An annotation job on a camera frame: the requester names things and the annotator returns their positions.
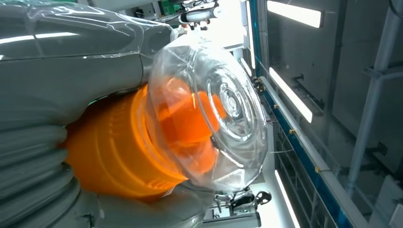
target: orange plastic part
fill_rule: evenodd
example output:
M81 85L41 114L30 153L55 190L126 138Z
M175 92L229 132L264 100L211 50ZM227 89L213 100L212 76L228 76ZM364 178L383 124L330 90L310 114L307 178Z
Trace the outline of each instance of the orange plastic part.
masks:
M95 102L67 127L66 162L89 191L153 201L187 178L147 137L146 88Z
M149 126L145 124L147 87L135 95L106 98L90 105L78 121L67 127L66 162L73 167L84 189L153 201L187 179L182 175L178 160L194 173L211 170L217 152L209 139L212 132L197 107L199 104L188 88L179 95L167 91L169 84L165 85L161 94L170 92L170 97L176 96L176 102L161 103L157 119L169 150L178 159L170 159L165 149L153 144L149 137L152 131L148 131ZM198 95L207 118L217 130L218 123L206 93ZM219 99L214 97L213 100L219 107L219 114L225 115Z

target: clear plastic dome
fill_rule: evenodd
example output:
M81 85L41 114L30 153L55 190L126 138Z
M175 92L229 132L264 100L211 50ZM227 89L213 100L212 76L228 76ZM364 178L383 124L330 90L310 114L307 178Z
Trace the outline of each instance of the clear plastic dome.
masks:
M259 98L211 42L185 35L154 57L145 116L153 145L195 184L240 190L261 170L268 141Z

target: ceiling light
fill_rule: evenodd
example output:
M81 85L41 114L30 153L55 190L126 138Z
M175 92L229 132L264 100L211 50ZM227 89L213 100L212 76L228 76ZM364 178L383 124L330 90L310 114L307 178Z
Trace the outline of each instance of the ceiling light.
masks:
M248 73L249 76L252 76L252 71L250 70L248 64L245 62L243 58L240 58L240 63L242 63L243 68L245 69L246 73Z
M292 6L276 1L267 1L267 9L286 18L319 28L323 23L323 12Z
M250 4L246 2L246 13L248 15L248 30L249 30L249 49L250 49L250 63L252 68L256 68L255 62L255 48L253 47L253 32L252 32L252 19L250 17Z
M286 205L287 205L288 211L291 215L292 222L294 223L295 228L300 228L298 219L294 213L294 210L292 209L291 202L289 201L289 198L286 193L286 189L284 188L283 182L281 181L280 175L278 174L277 170L274 170L274 174L276 175L277 182L278 182L278 185L280 186L281 193L283 194L284 200L286 201Z
M301 112L308 122L312 122L312 112L311 110L301 101L301 99L292 91L292 89L284 82L284 80L274 71L273 68L269 69L270 77L273 81L280 87L281 90L287 95L295 107Z

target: machine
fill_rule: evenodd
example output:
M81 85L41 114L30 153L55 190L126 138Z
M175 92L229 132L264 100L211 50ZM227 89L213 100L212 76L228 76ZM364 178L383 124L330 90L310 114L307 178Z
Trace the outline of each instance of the machine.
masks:
M61 146L90 103L148 82L170 26L74 3L6 0L0 30L0 227L202 224L213 190L185 181L153 203L96 194L81 189Z
M155 21L170 25L181 25L219 18L222 14L218 0L176 0L172 2L180 3L181 8L175 14L156 19Z

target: transparent plastic bag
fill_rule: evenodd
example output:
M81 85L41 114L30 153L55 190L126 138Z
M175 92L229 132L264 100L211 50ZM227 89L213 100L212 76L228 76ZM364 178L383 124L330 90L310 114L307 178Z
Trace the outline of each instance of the transparent plastic bag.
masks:
M0 60L138 53L151 58L171 39L169 25L96 7L50 0L0 4Z
M195 184L236 191L261 170L268 141L259 98L212 42L185 35L155 55L145 115L154 146Z

